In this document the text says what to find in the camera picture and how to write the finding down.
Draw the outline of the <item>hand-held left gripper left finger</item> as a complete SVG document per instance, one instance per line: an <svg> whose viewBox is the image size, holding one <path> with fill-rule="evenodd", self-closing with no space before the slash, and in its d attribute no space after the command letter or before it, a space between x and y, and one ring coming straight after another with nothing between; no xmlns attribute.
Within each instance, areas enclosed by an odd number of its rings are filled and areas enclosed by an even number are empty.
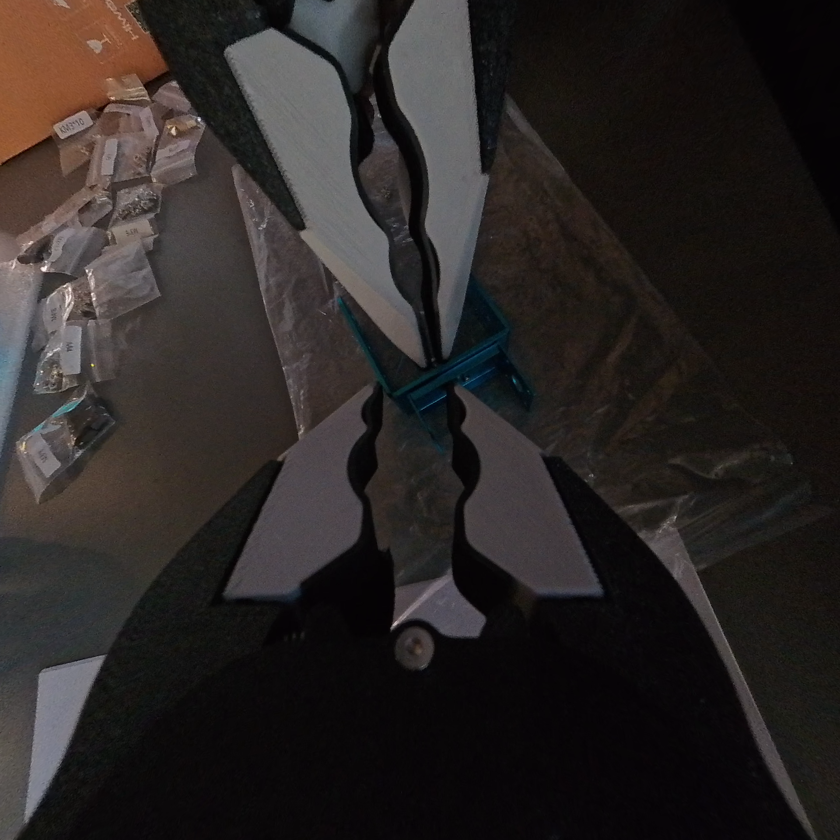
<svg viewBox="0 0 840 840"><path fill-rule="evenodd" d="M362 387L288 449L227 580L226 602L394 602L393 561L378 545L366 494L378 467L383 396L379 385Z"/></svg>

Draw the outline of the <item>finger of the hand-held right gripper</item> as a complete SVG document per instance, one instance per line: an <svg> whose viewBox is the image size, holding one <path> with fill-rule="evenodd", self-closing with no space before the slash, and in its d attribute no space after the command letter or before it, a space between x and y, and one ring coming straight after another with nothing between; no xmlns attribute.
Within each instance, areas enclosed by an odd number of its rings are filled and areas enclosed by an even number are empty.
<svg viewBox="0 0 840 840"><path fill-rule="evenodd" d="M467 2L409 3L385 36L374 84L406 164L423 309L434 357L444 361L455 343L489 183Z"/></svg>
<svg viewBox="0 0 840 840"><path fill-rule="evenodd" d="M358 121L339 62L274 28L224 55L302 217L300 237L384 336L426 367L417 315L394 281L391 241L361 190Z"/></svg>

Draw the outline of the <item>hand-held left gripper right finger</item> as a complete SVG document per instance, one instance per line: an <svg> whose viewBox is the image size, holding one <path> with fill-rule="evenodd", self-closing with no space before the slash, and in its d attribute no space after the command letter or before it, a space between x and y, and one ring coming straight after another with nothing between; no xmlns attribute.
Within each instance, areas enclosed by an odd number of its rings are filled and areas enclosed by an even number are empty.
<svg viewBox="0 0 840 840"><path fill-rule="evenodd" d="M456 503L452 571L465 597L602 597L540 449L459 385L448 390Z"/></svg>

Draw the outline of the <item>blue metal bracket assembly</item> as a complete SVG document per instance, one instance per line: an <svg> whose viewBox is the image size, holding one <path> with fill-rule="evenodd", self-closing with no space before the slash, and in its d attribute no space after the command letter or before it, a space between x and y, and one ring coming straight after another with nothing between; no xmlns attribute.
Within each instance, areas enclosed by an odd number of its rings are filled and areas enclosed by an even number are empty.
<svg viewBox="0 0 840 840"><path fill-rule="evenodd" d="M424 369L393 346L347 292L338 292L335 301L383 393L417 420L438 452L444 447L428 416L445 402L450 385L474 391L500 376L508 380L520 403L531 407L534 390L509 354L509 320L475 275L469 277L451 356Z"/></svg>

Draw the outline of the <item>large clear plastic bag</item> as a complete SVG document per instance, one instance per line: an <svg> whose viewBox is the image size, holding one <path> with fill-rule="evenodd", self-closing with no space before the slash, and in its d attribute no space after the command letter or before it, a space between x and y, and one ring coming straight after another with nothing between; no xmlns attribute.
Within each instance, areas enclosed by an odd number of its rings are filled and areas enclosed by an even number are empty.
<svg viewBox="0 0 840 840"><path fill-rule="evenodd" d="M559 456L645 537L677 529L698 569L816 516L808 479L748 415L711 361L508 96L474 271L511 325L509 353L534 390L477 396ZM257 184L232 167L298 434L373 370L340 310L343 289ZM385 398L368 493L398 585L444 574L462 485L446 404Z"/></svg>

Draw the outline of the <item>orange cardboard box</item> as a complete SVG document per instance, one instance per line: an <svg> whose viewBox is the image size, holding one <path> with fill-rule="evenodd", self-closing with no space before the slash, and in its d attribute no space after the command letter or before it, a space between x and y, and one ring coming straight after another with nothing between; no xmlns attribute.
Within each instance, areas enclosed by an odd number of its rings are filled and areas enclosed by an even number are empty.
<svg viewBox="0 0 840 840"><path fill-rule="evenodd" d="M1 162L107 100L104 81L167 70L137 2L1 2Z"/></svg>

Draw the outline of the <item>pile of small screw bags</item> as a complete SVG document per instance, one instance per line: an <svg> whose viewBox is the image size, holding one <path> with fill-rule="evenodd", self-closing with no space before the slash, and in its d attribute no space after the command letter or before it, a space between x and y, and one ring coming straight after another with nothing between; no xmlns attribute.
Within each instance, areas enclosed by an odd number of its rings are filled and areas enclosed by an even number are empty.
<svg viewBox="0 0 840 840"><path fill-rule="evenodd" d="M63 175L84 185L17 237L2 297L24 293L35 396L60 404L14 445L37 503L79 476L116 421L95 385L119 374L137 312L161 297L149 254L164 190L196 174L205 122L181 86L155 92L135 75L105 80L108 99L52 127Z"/></svg>

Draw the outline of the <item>white instruction sheet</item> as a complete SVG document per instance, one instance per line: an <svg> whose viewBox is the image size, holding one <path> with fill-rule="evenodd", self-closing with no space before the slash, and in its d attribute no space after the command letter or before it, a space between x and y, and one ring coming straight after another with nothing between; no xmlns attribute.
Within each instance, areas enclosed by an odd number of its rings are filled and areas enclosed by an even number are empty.
<svg viewBox="0 0 840 840"><path fill-rule="evenodd" d="M22 838L814 838L714 634L632 548L595 556L601 596L551 597L461 545L477 637L322 605L155 710L106 660L49 668Z"/></svg>

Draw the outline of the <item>white foam sheet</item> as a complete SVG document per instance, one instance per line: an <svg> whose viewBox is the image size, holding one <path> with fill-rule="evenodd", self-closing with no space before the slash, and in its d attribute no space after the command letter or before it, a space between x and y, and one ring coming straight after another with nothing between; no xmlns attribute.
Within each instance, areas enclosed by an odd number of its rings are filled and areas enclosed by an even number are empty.
<svg viewBox="0 0 840 840"><path fill-rule="evenodd" d="M41 287L37 268L21 263L14 236L1 233L1 456Z"/></svg>

